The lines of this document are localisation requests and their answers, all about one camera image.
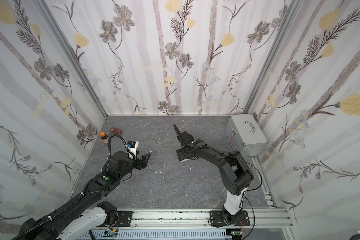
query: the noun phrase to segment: flower stem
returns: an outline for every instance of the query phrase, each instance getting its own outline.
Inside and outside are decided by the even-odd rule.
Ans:
[[[179,66],[178,66],[178,64],[177,64],[177,57],[175,57],[175,61],[176,61],[176,66],[177,66],[177,69],[178,69],[181,73],[183,73],[183,71],[182,71],[182,70],[180,70],[180,68],[179,68]]]
[[[118,49],[118,48],[120,47],[121,42],[123,41],[123,28],[122,28],[121,26],[120,26],[120,34],[121,34],[120,43],[119,43],[119,45],[117,46],[117,48],[115,48],[115,50],[116,50],[116,49]]]
[[[288,103],[290,103],[291,100],[292,100],[292,98],[288,101]],[[286,106],[288,103],[286,103],[285,105],[283,105],[283,106],[281,106],[281,107],[277,107],[277,108],[282,108],[282,107]]]
[[[187,71],[185,72],[185,74],[184,74],[184,76],[179,80],[179,82],[185,77],[185,75],[187,74],[187,72],[188,72],[188,65],[187,65]]]

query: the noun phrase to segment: black robotic arm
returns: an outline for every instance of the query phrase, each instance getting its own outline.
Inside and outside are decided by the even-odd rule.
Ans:
[[[112,137],[119,137],[123,141],[127,151],[116,152],[111,156],[110,143]],[[98,217],[97,219],[101,219],[100,222],[98,222],[98,220],[97,222],[87,220],[83,224],[80,223],[77,218],[79,218],[88,207],[106,197],[120,185],[120,180],[127,174],[132,173],[133,169],[136,168],[141,170],[147,166],[151,154],[144,154],[141,158],[138,158],[137,155],[139,154],[139,151],[136,152],[136,155],[133,154],[131,152],[130,143],[133,142],[128,141],[128,144],[126,144],[124,139],[117,134],[111,135],[108,140],[109,157],[101,169],[101,172],[85,184],[80,194],[72,197],[71,200],[58,209],[43,216],[37,221],[30,218],[24,222],[20,228],[19,235],[13,238],[13,240],[76,239],[75,235],[72,233],[63,233],[65,229],[69,228],[68,225],[71,223],[76,224],[74,229],[86,229],[87,231],[102,223],[106,225],[114,223],[118,218],[116,207],[107,201],[103,201],[97,205],[98,214],[96,217]],[[77,233],[79,235],[76,237],[82,235],[82,231],[77,231]]]
[[[208,146],[203,140],[194,139],[186,131],[180,132],[175,124],[173,128],[182,147],[176,151],[179,161],[203,158],[218,167],[221,180],[228,191],[223,206],[223,218],[228,225],[237,223],[242,208],[241,195],[254,178],[243,156],[238,151],[227,152]]]

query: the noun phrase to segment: yellow flower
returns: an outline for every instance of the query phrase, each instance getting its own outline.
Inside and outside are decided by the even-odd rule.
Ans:
[[[165,78],[166,82],[173,82],[173,83],[177,83],[177,79],[174,78],[173,76],[169,76]]]
[[[333,45],[332,43],[329,43],[327,45],[327,47],[324,49],[323,53],[321,54],[321,56],[323,58],[329,57],[330,55],[332,55],[335,52],[335,50],[333,50]]]
[[[223,39],[221,40],[221,45],[226,47],[226,46],[229,46],[231,45],[232,43],[235,42],[235,39],[233,38],[233,35],[230,34],[230,33],[226,33],[224,36],[223,36]]]
[[[30,24],[32,30],[36,33],[36,35],[40,36],[40,27],[37,24]]]
[[[180,11],[181,8],[181,0],[169,0],[166,4],[165,4],[165,8],[172,13],[176,13],[178,11]]]
[[[71,104],[71,103],[72,103],[71,98],[63,98],[60,106],[62,106],[63,108],[66,108],[68,106],[68,104]]]
[[[0,1],[0,21],[8,25],[16,23],[13,10],[4,1]]]
[[[44,110],[44,108],[43,108],[43,106],[42,106],[41,104],[38,104],[38,105],[36,106],[36,109],[37,109],[38,111],[43,111],[43,110]]]
[[[348,115],[360,115],[360,93],[349,96],[336,107]]]
[[[76,44],[81,48],[86,47],[89,44],[89,39],[79,33],[75,34],[75,41]]]
[[[35,116],[35,117],[38,117],[39,116],[39,111],[33,110],[32,115]]]
[[[268,105],[269,103],[272,107],[276,107],[276,97],[273,94],[269,95],[269,98],[265,101],[266,105]]]
[[[191,29],[192,27],[194,27],[195,24],[196,24],[196,21],[195,21],[194,19],[188,18],[187,27],[188,27],[189,29]]]
[[[328,12],[320,18],[319,27],[323,31],[329,30],[337,21],[340,14],[340,8],[334,10],[333,12]]]

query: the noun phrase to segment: wall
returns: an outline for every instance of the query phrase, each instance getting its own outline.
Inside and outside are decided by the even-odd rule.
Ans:
[[[242,113],[290,3],[46,2],[109,114]]]
[[[32,1],[0,1],[0,239],[63,204],[103,118]]]
[[[360,1],[304,1],[250,110],[301,240],[360,230]]]

